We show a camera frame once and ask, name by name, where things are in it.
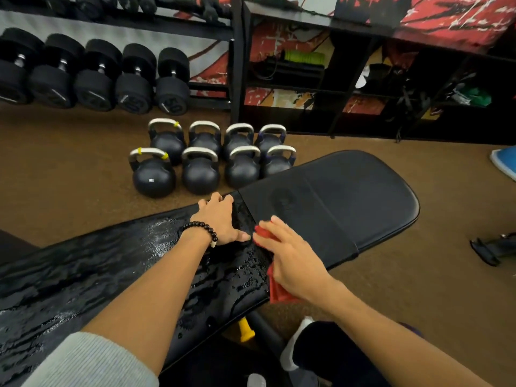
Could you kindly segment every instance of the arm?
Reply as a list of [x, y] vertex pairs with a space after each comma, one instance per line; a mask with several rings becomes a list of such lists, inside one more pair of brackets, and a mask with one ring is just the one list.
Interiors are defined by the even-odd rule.
[[[231, 225], [233, 197], [214, 193], [199, 201], [191, 221], [209, 224], [223, 245], [250, 236]], [[100, 335], [127, 349], [154, 374], [163, 368], [179, 313], [197, 266], [211, 242], [203, 228], [185, 230], [176, 246], [103, 309], [83, 331]]]
[[459, 362], [373, 310], [332, 278], [310, 245], [279, 218], [260, 222], [279, 240], [253, 234], [274, 253], [274, 279], [331, 314], [393, 386], [489, 386]]

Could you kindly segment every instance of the person's right arm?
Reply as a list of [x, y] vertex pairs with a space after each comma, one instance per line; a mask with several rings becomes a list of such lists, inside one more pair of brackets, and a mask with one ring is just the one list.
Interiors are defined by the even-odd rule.
[[373, 310], [332, 278], [310, 245], [279, 218], [261, 221], [280, 241], [253, 234], [274, 254], [274, 279], [293, 295], [331, 314], [396, 387], [489, 386], [443, 351]]

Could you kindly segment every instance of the kettlebell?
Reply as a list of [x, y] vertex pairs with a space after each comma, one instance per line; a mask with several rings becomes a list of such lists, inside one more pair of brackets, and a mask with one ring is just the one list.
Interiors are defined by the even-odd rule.
[[224, 175], [234, 189], [247, 186], [260, 177], [260, 150], [254, 145], [239, 146], [229, 154]]
[[[247, 130], [247, 135], [238, 133], [243, 130]], [[233, 149], [238, 148], [239, 146], [252, 145], [254, 139], [255, 130], [248, 123], [235, 123], [231, 125], [226, 129], [226, 134], [224, 136], [223, 159], [227, 162]], [[248, 151], [247, 155], [249, 157], [253, 157], [253, 153], [251, 151]]]
[[183, 184], [196, 195], [213, 193], [220, 181], [219, 158], [211, 149], [191, 146], [183, 151]]
[[[137, 157], [142, 154], [152, 157], [141, 162]], [[175, 188], [175, 172], [168, 153], [157, 148], [138, 148], [129, 153], [132, 168], [132, 183], [141, 194], [151, 198], [169, 195]]]
[[[215, 130], [215, 133], [210, 133], [208, 131], [202, 131], [200, 133], [196, 133], [197, 126], [210, 126]], [[196, 121], [190, 125], [188, 129], [188, 137], [190, 138], [190, 145], [200, 148], [206, 148], [210, 151], [215, 152], [217, 156], [220, 155], [220, 127], [215, 122], [210, 121]]]
[[[157, 132], [154, 125], [160, 123], [172, 125], [175, 130]], [[186, 148], [186, 143], [183, 128], [179, 122], [169, 118], [155, 118], [149, 122], [149, 137], [151, 138], [151, 147], [168, 153], [173, 166], [181, 163], [181, 154]]]
[[[278, 137], [271, 133], [271, 131], [280, 132], [281, 135]], [[258, 137], [256, 138], [255, 145], [260, 148], [261, 152], [261, 160], [265, 159], [267, 156], [267, 151], [271, 149], [273, 146], [282, 145], [285, 142], [285, 138], [287, 136], [287, 129], [283, 125], [270, 124], [265, 125], [258, 132]]]
[[[283, 152], [290, 152], [291, 155], [287, 159], [283, 156]], [[288, 145], [276, 145], [267, 151], [265, 161], [261, 165], [261, 177], [277, 174], [278, 172], [292, 168], [296, 161], [296, 150]]]

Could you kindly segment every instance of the white shoe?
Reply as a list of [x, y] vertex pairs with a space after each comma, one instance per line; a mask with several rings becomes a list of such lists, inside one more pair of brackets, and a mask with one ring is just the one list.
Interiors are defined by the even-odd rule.
[[295, 371], [297, 368], [299, 368], [296, 364], [293, 363], [293, 346], [301, 334], [301, 331], [303, 331], [306, 326], [313, 322], [314, 320], [311, 316], [305, 316], [304, 319], [301, 320], [301, 324], [299, 325], [297, 331], [293, 334], [293, 336], [288, 341], [287, 346], [281, 352], [280, 364], [281, 368], [283, 368], [285, 371]]

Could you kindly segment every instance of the forearm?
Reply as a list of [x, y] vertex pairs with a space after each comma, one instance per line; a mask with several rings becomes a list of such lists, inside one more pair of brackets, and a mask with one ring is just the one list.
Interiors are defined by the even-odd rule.
[[210, 240], [203, 228], [184, 231], [172, 250], [103, 309], [83, 331], [124, 347], [158, 375]]
[[327, 293], [317, 305], [333, 315], [391, 385], [489, 385], [443, 351], [373, 310], [341, 282], [329, 284]]

